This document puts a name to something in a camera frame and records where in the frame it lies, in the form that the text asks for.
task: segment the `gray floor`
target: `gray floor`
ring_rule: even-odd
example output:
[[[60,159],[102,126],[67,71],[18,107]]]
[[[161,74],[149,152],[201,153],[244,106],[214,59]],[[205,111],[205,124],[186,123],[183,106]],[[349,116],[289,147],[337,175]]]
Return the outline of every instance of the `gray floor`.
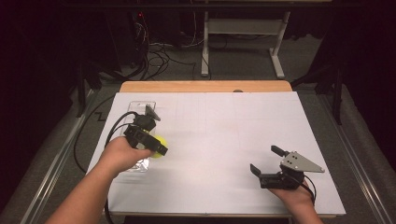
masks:
[[[228,38],[227,46],[224,48],[223,37],[211,36],[212,49],[209,55],[211,78],[213,80],[276,79],[267,51],[275,44],[275,40],[272,36],[255,40]],[[310,36],[297,41],[285,40],[282,43],[279,58],[287,81],[293,81],[307,72],[319,44],[320,40]],[[195,63],[195,66],[170,61],[167,69],[155,77],[156,80],[208,79],[200,76],[200,47],[182,49],[166,47],[166,52],[172,60]],[[153,59],[150,63],[160,64],[161,60]],[[149,71],[153,74],[156,69],[151,66]],[[295,91],[299,93],[305,113],[346,209],[345,216],[324,219],[324,221],[326,223],[392,223],[392,220],[396,220],[393,213],[396,209],[396,175],[368,131],[347,88],[343,89],[341,107],[343,125],[340,126],[334,123],[330,115],[331,96],[316,95],[314,87],[314,84],[304,84],[295,88]],[[100,91],[93,92],[89,96],[92,102],[90,108],[99,105],[119,88],[120,83],[105,82]],[[71,97],[76,99],[76,93],[74,92]],[[101,112],[105,118],[110,107],[111,100],[98,107],[96,112]],[[21,223],[47,171],[57,159],[57,155],[65,148],[66,139],[74,136],[71,132],[82,121],[76,118],[77,110],[78,104],[74,104],[37,152],[28,172],[1,214],[0,223]],[[90,162],[104,124],[99,120],[99,114],[93,114],[78,139],[78,160],[84,167]],[[39,198],[37,201],[42,204],[38,208],[41,209],[36,216],[30,213],[30,217],[36,218],[36,223],[43,223],[84,176],[73,160],[73,153],[69,150],[64,155],[66,160],[60,167],[62,171],[53,179],[53,189],[48,188],[49,194],[46,194],[49,196],[48,199]],[[325,193],[323,190],[319,191],[318,196]],[[121,223],[123,217],[114,217],[114,220],[116,223]],[[106,223],[106,220],[102,218],[101,223]]]

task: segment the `yellow ball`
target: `yellow ball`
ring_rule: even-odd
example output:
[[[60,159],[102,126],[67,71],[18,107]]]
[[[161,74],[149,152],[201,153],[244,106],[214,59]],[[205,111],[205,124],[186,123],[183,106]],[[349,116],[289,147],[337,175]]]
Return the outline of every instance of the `yellow ball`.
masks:
[[[159,136],[159,135],[155,135],[154,137],[155,137],[158,141],[160,141],[160,143],[161,143],[163,146],[167,147],[166,140],[165,140],[163,137],[161,137],[161,136]],[[161,155],[160,153],[155,152],[155,153],[151,156],[151,158],[160,158],[161,156],[162,156],[162,155]]]

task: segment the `hand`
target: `hand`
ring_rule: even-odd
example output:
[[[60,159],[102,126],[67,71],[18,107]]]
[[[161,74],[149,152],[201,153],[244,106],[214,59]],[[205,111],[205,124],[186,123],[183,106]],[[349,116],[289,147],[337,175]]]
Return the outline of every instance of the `hand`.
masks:
[[[297,223],[322,223],[315,211],[311,194],[303,187],[300,186],[294,190],[269,190],[274,193],[283,202],[283,204],[285,204],[286,208],[291,212]]]
[[[106,168],[116,177],[151,154],[148,149],[132,148],[125,137],[116,137],[107,144],[96,166]]]

